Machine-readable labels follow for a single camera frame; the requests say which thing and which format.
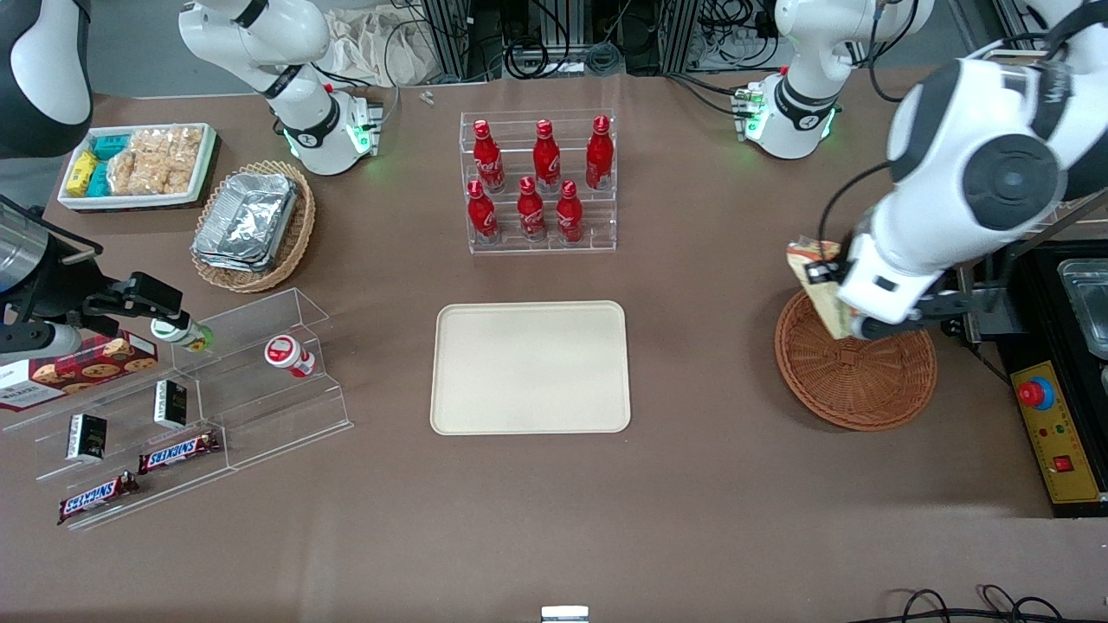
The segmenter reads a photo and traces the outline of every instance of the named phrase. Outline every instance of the yellow snack package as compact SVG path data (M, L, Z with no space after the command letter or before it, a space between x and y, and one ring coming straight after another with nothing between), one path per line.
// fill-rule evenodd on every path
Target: yellow snack package
M83 197L89 192L89 181L92 180L92 172L96 170L96 156L85 150L73 163L73 171L65 178L65 192L74 197Z

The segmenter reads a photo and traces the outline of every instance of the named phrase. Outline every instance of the red and white bottle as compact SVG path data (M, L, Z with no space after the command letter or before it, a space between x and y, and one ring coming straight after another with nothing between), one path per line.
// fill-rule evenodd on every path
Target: red and white bottle
M616 147L612 144L612 120L605 115L599 115L593 120L593 137L588 140L588 147L585 150L585 184L594 191L612 190L612 161L616 155Z
M504 161L500 155L500 145L492 139L489 122L479 119L473 122L473 160L478 164L478 175L484 183L485 191L499 193L504 190Z
M266 361L288 370L296 378L304 378L316 369L316 356L305 350L290 335L279 335L266 345Z
M543 221L543 197L535 194L535 180L530 175L520 178L520 200L515 202L520 211L523 237L531 243L546 239L546 222Z
M500 242L500 226L496 224L496 208L492 200L484 194L481 182L473 180L466 191L470 195L470 223L473 224L473 235L476 243L489 246Z
M583 214L584 208L577 198L577 185L572 180L562 182L562 198L557 202L557 231L566 245L573 246L584 237Z
M562 151L554 142L554 125L548 119L541 119L535 123L535 149L532 152L535 161L535 181L538 183L538 193L553 195L558 191L558 183L562 182Z

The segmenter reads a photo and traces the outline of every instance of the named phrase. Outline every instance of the beige tray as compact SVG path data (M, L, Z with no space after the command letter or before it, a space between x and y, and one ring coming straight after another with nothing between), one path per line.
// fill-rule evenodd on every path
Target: beige tray
M450 305L439 313L439 435L619 432L630 422L627 331L611 300Z

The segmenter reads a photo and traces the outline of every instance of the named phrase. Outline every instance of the brown tablecloth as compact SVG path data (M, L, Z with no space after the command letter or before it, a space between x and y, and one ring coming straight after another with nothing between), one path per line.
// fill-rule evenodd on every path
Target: brown tablecloth
M919 75L888 74L885 89ZM933 402L882 433L821 422L778 375L773 324L798 287L784 244L814 234L831 193L882 160L894 109L864 75L798 162L737 143L729 120L661 79L433 91L434 108L404 92L379 157L310 177L318 223L287 285L335 319L327 367L356 427L88 533L53 525L58 497L33 481L33 443L0 436L6 621L517 622L561 603L601 622L844 621L899 612L907 588L978 606L983 582L1071 616L1108 614L1108 522L1045 519L1010 390L968 353L936 334ZM460 113L596 105L618 105L619 249L471 257ZM217 178L289 159L258 96L105 98L95 118L189 121L223 137ZM830 232L888 188L878 176L852 191ZM105 273L181 288L196 317L256 298L195 274L195 211L52 205L48 217L102 242ZM439 310L562 299L626 309L630 426L435 435Z

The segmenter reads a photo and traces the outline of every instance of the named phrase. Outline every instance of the green led light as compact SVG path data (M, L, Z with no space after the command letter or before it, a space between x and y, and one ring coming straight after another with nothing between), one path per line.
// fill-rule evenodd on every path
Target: green led light
M296 157L300 157L300 152L296 151L296 142L293 141L293 137L288 135L288 132L285 132L285 140L288 141L288 149L293 150L293 155Z
M831 133L831 122L832 121L834 121L834 109L831 109L831 112L828 113L828 122L827 122L827 125L823 126L823 134L820 134L820 141L822 141L823 139L827 139L828 134Z
M362 130L361 126L347 125L347 134L350 135L353 149L357 150L359 154L363 154L369 151L370 135L368 130Z

